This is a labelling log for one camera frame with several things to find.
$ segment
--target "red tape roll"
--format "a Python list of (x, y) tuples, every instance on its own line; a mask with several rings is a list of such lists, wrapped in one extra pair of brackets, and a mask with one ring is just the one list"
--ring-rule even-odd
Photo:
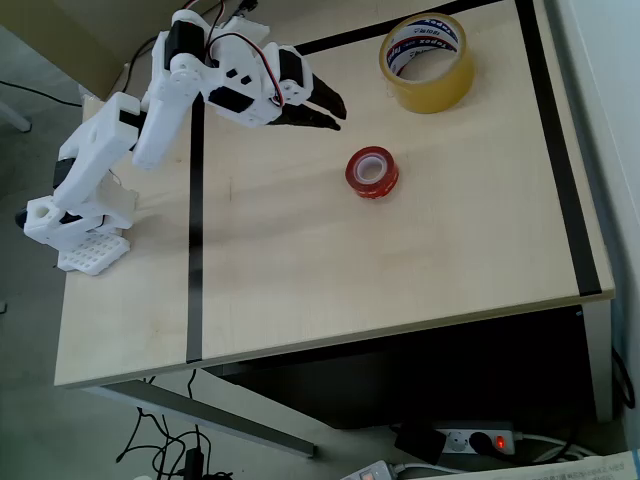
[(351, 188), (362, 198), (387, 195), (398, 181), (398, 166), (382, 147), (366, 147), (357, 151), (344, 172)]

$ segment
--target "wooden table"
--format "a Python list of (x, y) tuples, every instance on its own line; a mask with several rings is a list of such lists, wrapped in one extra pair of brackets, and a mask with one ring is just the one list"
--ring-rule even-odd
[[(452, 109), (417, 115), (391, 97), (377, 54), (399, 17), (440, 3), (274, 0), (253, 12), (342, 95), (342, 131), (250, 130), (194, 106), (165, 165), (120, 162), (140, 193), (132, 251), (96, 278), (67, 275), (56, 385), (221, 425), (219, 410), (131, 380), (583, 304), (598, 416), (610, 418), (614, 285), (544, 5), (437, 8), (465, 28), (476, 78)], [(200, 131), (202, 156), (190, 149)], [(367, 145), (399, 164), (383, 200), (344, 180)], [(273, 432), (262, 437), (286, 443)]]

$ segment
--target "black tape line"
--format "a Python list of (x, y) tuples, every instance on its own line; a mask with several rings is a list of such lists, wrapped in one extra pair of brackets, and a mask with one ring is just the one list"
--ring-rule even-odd
[(202, 360), (202, 225), (204, 198), (204, 100), (191, 107), (191, 166), (189, 171), (189, 291), (187, 305), (187, 363)]
[(421, 12), (412, 13), (411, 15), (405, 15), (404, 17), (387, 20), (386, 22), (369, 25), (368, 27), (362, 27), (349, 32), (338, 33), (337, 35), (332, 35), (330, 37), (302, 43), (300, 45), (296, 45), (296, 50), (300, 55), (311, 55), (312, 53), (341, 47), (349, 43), (361, 42), (362, 40), (386, 35), (393, 29), (393, 27), (414, 15), (420, 15), (422, 13), (455, 15), (456, 13), (464, 12), (465, 10), (471, 10), (472, 8), (482, 7), (484, 5), (490, 5), (500, 1), (502, 0), (455, 0), (454, 2), (445, 3), (444, 5), (440, 5), (439, 7), (429, 10), (423, 10)]
[(581, 297), (602, 293), (532, 0), (516, 0), (540, 120)]

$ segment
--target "white robotic arm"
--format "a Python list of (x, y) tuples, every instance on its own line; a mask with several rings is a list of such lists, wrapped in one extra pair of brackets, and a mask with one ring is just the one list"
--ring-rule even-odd
[(129, 150), (134, 165), (157, 167), (201, 94), (216, 113), (247, 127), (299, 125), (340, 130), (340, 96), (311, 72), (293, 47), (257, 43), (268, 27), (233, 17), (211, 27), (179, 10), (152, 51), (152, 79), (142, 102), (116, 93), (62, 145), (53, 195), (31, 200), (18, 223), (34, 240), (59, 251), (58, 267), (96, 275), (130, 249), (121, 229), (133, 225), (137, 194), (110, 174)]

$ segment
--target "floor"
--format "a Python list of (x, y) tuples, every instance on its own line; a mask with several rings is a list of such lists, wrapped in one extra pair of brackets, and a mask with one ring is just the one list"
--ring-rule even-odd
[[(146, 70), (143, 59), (136, 68)], [(134, 93), (144, 79), (132, 82)], [(0, 125), (0, 465), (3, 478), (49, 480), (155, 477), (153, 452), (138, 450), (116, 464), (136, 420), (134, 408), (81, 391), (53, 388), (64, 274), (54, 268), (54, 250), (23, 236), (13, 215), (27, 200), (50, 193), (60, 144), (80, 122), (79, 109), (45, 104), (31, 116), (23, 134)], [(186, 393), (188, 374), (159, 377), (156, 383)], [(387, 428), (343, 432), (200, 372), (197, 399), (313, 441), (320, 447), (306, 460), (204, 429), (213, 443), (212, 472), (234, 472), (238, 479), (338, 480), (377, 460), (414, 460), (393, 447)], [(191, 428), (168, 419), (172, 433)], [(145, 421), (135, 444), (160, 444)], [(619, 422), (583, 429), (580, 443), (602, 454), (625, 449)], [(478, 457), (447, 458), (442, 464), (468, 469), (494, 466)], [(436, 475), (413, 471), (411, 476)]]

